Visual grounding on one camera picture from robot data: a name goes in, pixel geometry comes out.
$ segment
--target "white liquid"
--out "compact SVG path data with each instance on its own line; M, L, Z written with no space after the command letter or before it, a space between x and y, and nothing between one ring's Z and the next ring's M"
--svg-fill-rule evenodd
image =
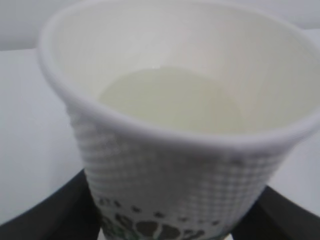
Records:
M163 67L116 79L99 101L120 113L170 129L207 133L245 132L239 108L214 80Z

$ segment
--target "textured cup wall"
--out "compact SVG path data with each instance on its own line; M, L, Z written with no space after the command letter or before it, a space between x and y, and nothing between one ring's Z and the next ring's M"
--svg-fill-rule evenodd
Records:
M285 156L191 156L126 139L75 109L68 113L109 238L223 239Z

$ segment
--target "white paper cup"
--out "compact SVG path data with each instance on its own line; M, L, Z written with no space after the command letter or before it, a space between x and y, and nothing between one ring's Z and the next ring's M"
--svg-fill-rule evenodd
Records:
M38 52L67 106L104 233L115 239L223 239L320 122L319 51L290 24L240 6L82 2L49 21ZM163 65L220 81L251 133L164 129L96 100L117 77Z

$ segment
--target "embossed dot pattern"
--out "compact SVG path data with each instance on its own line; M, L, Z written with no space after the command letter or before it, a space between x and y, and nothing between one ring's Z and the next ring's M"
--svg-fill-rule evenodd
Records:
M230 231L284 158L265 152L229 159L188 156L126 139L71 108L68 113L102 214L115 209L134 218L148 214L163 228L172 221L197 225L206 229L204 239Z

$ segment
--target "white background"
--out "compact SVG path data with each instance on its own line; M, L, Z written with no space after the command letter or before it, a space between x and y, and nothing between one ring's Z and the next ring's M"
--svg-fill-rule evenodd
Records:
M0 0L0 51L33 48L44 22L58 9L79 1L83 0ZM320 28L320 0L223 1L262 9L304 29Z

